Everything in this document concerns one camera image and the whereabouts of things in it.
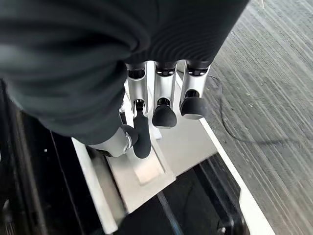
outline striped carpet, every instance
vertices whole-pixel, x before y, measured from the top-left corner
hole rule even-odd
[[[313,234],[313,1],[252,0],[212,64],[209,125],[277,235]]]

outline gray carpet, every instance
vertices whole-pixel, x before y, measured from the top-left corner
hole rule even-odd
[[[277,235],[313,234],[313,1],[252,0],[212,64],[209,125]]]

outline white surface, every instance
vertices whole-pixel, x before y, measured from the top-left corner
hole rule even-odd
[[[178,74],[176,76],[176,82],[178,83],[180,87],[182,86],[182,80]],[[221,158],[227,165],[229,171],[231,172],[231,174],[233,175],[234,179],[236,180],[236,182],[238,183],[241,189],[239,204],[240,204],[241,211],[245,217],[246,224],[249,228],[250,234],[251,235],[274,235],[275,233],[273,231],[273,228],[270,226],[269,222],[265,218],[260,207],[256,203],[255,199],[253,198],[246,184],[242,180],[234,164],[232,163],[232,161],[226,154],[225,150],[223,149],[221,143],[218,141],[215,134],[213,133],[211,127],[209,126],[209,124],[204,118],[202,118],[200,122],[205,128],[210,139],[213,141],[214,145],[217,148],[218,153],[220,154]]]
[[[153,149],[158,153],[157,156],[152,150],[145,159],[138,159],[133,151],[130,151],[127,156],[108,158],[128,213],[132,213],[175,180],[175,175],[162,156],[156,141],[153,138],[151,141]],[[133,165],[131,158],[136,158],[136,165]],[[159,167],[151,164],[156,161],[159,161],[162,171],[158,171]]]
[[[82,168],[94,206],[97,210],[103,231],[111,234],[117,230],[117,224],[113,218],[110,207],[101,189],[96,172],[93,169],[91,159],[84,144],[72,138],[79,164]]]

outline black sleeve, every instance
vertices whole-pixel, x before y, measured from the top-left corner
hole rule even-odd
[[[85,144],[110,138],[121,124],[122,61],[149,46],[158,24],[156,1],[140,2],[144,19],[118,0],[1,1],[0,76],[10,98],[56,133]]]

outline silver metal part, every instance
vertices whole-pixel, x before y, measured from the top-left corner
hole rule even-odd
[[[162,76],[155,66],[155,90],[154,90],[154,109],[157,108],[157,101],[160,98],[166,98],[170,101],[170,108],[173,108],[174,89],[175,89],[175,71],[170,76]]]
[[[121,107],[118,110],[120,113],[125,112],[124,103],[122,103]]]
[[[206,82],[206,76],[209,73],[211,65],[208,67],[208,70],[199,75],[199,76],[193,76],[187,68],[187,63],[185,65],[185,72],[184,77],[182,81],[182,88],[181,88],[181,94],[180,94],[180,103],[185,100],[185,96],[187,91],[189,90],[195,90],[199,93],[199,97],[203,96],[203,91],[205,88],[205,82]]]
[[[132,140],[128,133],[125,133],[121,127],[119,127],[116,133],[107,141],[89,145],[91,148],[108,151],[112,157],[119,157],[126,153],[132,146]]]
[[[148,113],[147,63],[145,65],[145,75],[143,77],[131,78],[127,76],[127,81],[133,113],[135,114],[134,102],[138,99],[144,101],[144,111],[145,113]]]

